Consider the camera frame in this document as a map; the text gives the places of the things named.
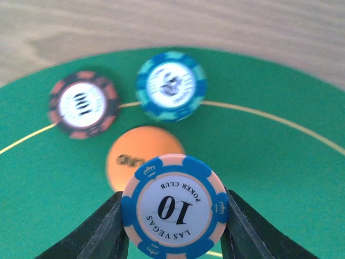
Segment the orange big blind button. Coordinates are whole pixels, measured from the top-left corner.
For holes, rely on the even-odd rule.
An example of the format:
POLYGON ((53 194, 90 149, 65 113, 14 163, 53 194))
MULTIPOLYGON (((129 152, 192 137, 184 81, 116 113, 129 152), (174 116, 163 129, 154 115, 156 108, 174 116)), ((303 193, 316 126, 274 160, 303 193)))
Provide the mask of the orange big blind button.
POLYGON ((184 154, 179 140, 165 129, 141 126, 121 135, 110 148, 106 175, 113 190, 122 191, 135 171, 148 160, 170 153, 184 154))

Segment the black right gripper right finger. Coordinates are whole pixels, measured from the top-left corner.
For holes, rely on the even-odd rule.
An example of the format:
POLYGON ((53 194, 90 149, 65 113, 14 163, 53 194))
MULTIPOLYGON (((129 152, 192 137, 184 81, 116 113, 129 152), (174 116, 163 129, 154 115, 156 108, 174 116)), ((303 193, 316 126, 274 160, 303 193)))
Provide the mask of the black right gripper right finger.
POLYGON ((227 191, 229 213, 221 238, 223 258, 317 257, 277 230, 233 190, 227 191))

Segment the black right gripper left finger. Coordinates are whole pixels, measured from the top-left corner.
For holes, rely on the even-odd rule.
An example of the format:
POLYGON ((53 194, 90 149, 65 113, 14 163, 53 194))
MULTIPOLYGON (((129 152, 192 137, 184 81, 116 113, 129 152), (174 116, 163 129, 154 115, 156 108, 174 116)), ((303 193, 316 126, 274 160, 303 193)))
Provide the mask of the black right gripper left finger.
POLYGON ((121 217, 122 192, 116 192, 80 226, 37 258, 127 258, 129 239, 121 217))

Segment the red chip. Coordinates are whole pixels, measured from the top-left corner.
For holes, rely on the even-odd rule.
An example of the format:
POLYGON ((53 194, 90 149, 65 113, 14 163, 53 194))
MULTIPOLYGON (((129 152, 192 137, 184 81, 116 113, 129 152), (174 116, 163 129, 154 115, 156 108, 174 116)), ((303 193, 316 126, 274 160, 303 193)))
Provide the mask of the red chip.
POLYGON ((119 114, 113 82, 93 71, 79 71, 58 81, 50 92, 48 117, 72 139, 106 131, 119 114))

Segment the teal chip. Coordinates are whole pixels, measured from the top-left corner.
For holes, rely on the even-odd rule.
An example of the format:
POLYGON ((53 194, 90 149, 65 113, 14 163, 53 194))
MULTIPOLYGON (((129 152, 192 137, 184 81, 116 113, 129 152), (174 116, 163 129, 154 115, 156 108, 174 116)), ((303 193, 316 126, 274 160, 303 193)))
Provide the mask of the teal chip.
POLYGON ((164 122, 193 114, 205 98, 206 74, 198 61, 179 51, 148 59, 138 70, 135 94, 144 113, 164 122))

